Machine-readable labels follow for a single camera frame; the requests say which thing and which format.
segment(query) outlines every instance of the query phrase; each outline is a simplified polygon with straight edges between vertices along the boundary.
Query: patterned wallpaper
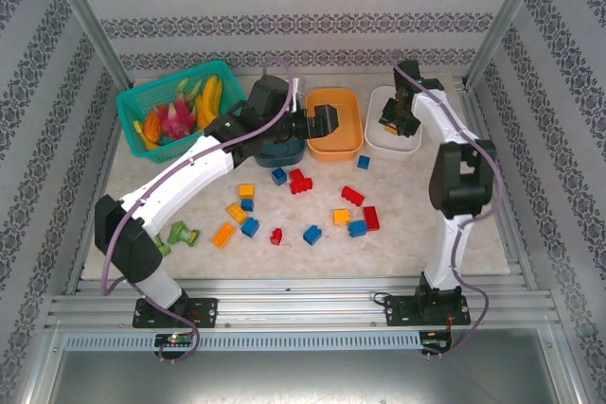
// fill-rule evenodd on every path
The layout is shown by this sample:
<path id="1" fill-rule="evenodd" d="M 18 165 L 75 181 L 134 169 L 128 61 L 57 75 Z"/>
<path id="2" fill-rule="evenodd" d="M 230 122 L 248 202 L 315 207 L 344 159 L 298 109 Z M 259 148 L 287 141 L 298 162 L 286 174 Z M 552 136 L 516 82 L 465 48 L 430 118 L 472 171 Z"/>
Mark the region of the patterned wallpaper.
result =
<path id="1" fill-rule="evenodd" d="M 116 124 L 116 88 L 66 0 L 0 0 L 0 403 L 63 293 Z"/>
<path id="2" fill-rule="evenodd" d="M 606 402 L 605 2 L 525 0 L 474 88 L 590 402 Z"/>
<path id="3" fill-rule="evenodd" d="M 89 0 L 132 78 L 209 59 L 257 73 L 385 70 L 390 53 L 462 76 L 503 0 Z"/>

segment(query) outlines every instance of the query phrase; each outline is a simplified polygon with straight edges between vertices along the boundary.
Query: vent grille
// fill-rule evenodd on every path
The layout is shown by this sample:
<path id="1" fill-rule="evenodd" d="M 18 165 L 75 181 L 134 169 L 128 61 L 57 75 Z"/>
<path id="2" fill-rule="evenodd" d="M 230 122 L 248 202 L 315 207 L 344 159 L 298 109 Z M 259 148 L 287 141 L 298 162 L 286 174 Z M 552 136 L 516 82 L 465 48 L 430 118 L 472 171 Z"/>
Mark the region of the vent grille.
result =
<path id="1" fill-rule="evenodd" d="M 67 352 L 137 352 L 154 349 L 153 333 L 70 335 Z M 355 333 L 204 333 L 198 350 L 206 352 L 399 350 L 420 349 L 417 331 Z M 187 350 L 187 347 L 167 347 Z"/>

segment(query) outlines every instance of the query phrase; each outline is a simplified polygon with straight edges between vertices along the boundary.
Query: orange bowl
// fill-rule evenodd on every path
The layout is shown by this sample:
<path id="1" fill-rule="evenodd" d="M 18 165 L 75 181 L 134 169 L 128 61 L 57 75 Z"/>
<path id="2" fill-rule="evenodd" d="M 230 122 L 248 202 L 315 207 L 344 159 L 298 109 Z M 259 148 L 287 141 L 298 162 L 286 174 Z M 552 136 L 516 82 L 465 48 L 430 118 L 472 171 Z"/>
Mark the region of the orange bowl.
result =
<path id="1" fill-rule="evenodd" d="M 337 110 L 339 128 L 326 137 L 307 141 L 312 157 L 318 161 L 352 160 L 364 145 L 364 131 L 358 97 L 349 89 L 312 90 L 305 100 L 308 115 L 315 106 L 330 104 Z"/>

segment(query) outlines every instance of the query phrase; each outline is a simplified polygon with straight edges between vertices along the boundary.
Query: plastic basket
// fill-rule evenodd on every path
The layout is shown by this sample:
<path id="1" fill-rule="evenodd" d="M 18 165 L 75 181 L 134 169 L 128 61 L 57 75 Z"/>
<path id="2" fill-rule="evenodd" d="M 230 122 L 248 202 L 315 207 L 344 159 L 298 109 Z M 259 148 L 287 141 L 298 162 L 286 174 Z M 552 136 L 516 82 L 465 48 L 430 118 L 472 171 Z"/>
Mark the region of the plastic basket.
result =
<path id="1" fill-rule="evenodd" d="M 200 79 L 203 81 L 202 89 L 204 89 L 206 81 L 212 75 L 217 75 L 223 81 L 219 114 L 225 114 L 238 101 L 246 99 L 246 95 L 238 84 L 236 77 L 224 61 L 209 61 L 166 78 L 127 90 L 118 96 L 117 113 L 134 156 L 149 158 L 155 163 L 162 163 L 181 156 L 193 145 L 203 132 L 195 132 L 191 136 L 171 142 L 158 149 L 147 150 L 143 140 L 134 130 L 133 122 L 139 120 L 143 123 L 147 114 L 155 106 L 174 101 L 177 85 L 184 78 L 189 78 L 186 92 Z"/>

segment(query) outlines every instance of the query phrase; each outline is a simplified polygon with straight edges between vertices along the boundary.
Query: white tray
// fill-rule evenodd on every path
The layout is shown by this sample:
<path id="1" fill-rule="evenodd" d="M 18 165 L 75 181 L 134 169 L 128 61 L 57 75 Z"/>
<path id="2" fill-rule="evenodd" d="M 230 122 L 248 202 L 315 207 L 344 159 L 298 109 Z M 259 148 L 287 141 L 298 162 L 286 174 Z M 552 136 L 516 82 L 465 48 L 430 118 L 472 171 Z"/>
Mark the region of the white tray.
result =
<path id="1" fill-rule="evenodd" d="M 396 89 L 388 85 L 377 87 L 372 91 L 364 138 L 374 155 L 403 161 L 419 149 L 423 127 L 421 125 L 414 136 L 404 137 L 387 132 L 385 126 L 379 123 L 385 103 L 395 95 L 395 92 Z"/>

